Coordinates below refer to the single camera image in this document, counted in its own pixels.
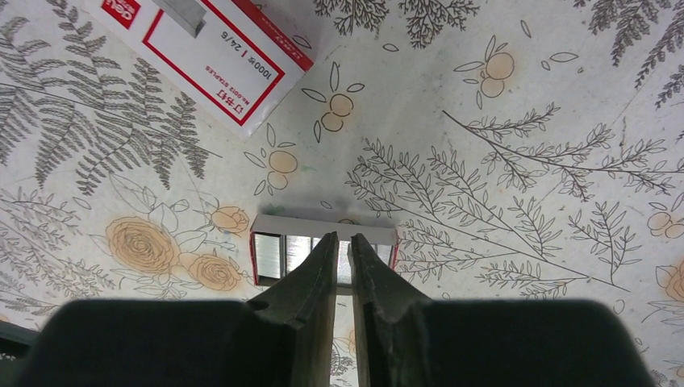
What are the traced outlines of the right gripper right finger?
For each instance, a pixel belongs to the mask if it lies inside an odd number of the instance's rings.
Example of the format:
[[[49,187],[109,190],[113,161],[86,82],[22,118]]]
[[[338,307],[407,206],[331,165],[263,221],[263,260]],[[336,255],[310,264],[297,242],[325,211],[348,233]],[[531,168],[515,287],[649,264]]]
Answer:
[[[590,300],[431,299],[349,247],[362,386],[651,386],[620,320]]]

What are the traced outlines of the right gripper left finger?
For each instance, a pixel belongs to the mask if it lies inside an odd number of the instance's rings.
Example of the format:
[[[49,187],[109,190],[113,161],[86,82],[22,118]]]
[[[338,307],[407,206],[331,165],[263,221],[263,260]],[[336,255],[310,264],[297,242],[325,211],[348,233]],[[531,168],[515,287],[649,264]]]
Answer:
[[[63,306],[18,386],[326,386],[339,240],[246,302],[90,299]]]

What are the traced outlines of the floral tablecloth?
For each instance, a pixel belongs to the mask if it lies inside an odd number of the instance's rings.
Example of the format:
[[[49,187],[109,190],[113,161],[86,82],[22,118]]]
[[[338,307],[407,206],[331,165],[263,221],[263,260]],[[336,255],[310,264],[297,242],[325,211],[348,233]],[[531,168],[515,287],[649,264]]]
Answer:
[[[1,4],[1,319],[249,299],[272,214],[432,298],[591,298],[683,383],[680,1],[259,1],[314,66],[249,139],[87,1]]]

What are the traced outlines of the grey staple strip box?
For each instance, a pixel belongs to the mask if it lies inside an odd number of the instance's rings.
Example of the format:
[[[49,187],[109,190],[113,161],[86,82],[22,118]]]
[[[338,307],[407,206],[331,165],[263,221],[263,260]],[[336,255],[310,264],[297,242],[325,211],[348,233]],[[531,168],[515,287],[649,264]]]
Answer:
[[[271,286],[293,272],[323,236],[336,232],[339,238],[337,293],[352,293],[352,270],[348,260],[351,238],[362,234],[381,261],[394,268],[398,255],[398,232],[392,227],[371,227],[349,220],[325,222],[304,218],[288,218],[259,214],[249,236],[250,256],[255,284]]]

